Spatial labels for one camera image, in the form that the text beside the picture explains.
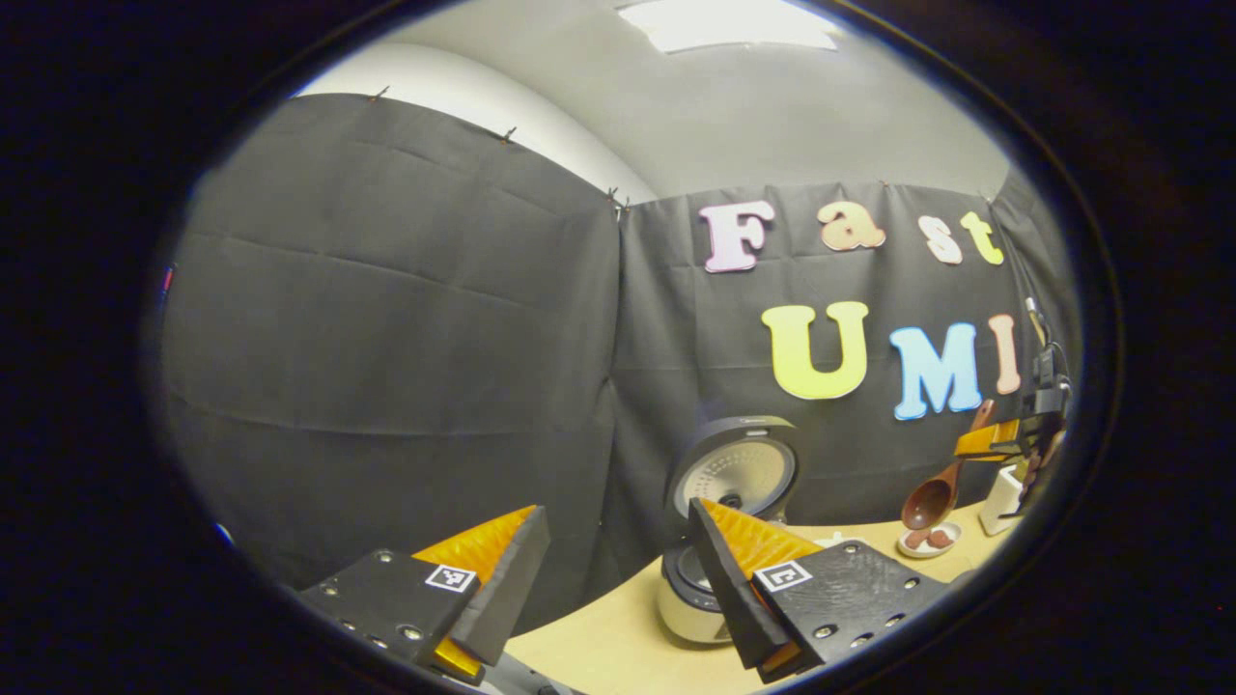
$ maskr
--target wooden table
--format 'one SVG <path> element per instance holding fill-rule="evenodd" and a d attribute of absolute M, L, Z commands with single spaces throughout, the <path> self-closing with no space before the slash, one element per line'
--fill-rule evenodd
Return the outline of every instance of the wooden table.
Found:
<path fill-rule="evenodd" d="M 952 581 L 981 565 L 1007 537 L 989 537 L 979 523 L 983 503 L 953 511 L 948 521 L 962 527 L 957 547 L 936 558 L 915 559 L 897 552 L 906 531 L 900 521 L 860 526 L 790 527 L 811 540 L 831 540 L 836 532 L 858 538 L 902 564 L 939 581 Z M 732 644 L 698 646 L 669 632 L 656 611 L 661 560 L 656 559 L 617 589 L 574 613 L 507 642 L 507 652 L 588 695 L 747 694 L 765 688 L 755 670 L 744 670 Z"/>

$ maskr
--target wooden spoon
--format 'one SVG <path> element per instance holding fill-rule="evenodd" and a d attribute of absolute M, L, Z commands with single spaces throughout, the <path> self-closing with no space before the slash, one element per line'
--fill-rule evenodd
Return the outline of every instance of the wooden spoon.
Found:
<path fill-rule="evenodd" d="M 988 398 L 979 406 L 970 423 L 970 432 L 983 429 L 991 422 L 996 402 Z M 962 459 L 954 460 L 943 472 L 920 485 L 901 507 L 901 523 L 920 529 L 939 523 L 957 505 L 957 476 L 962 472 Z"/>

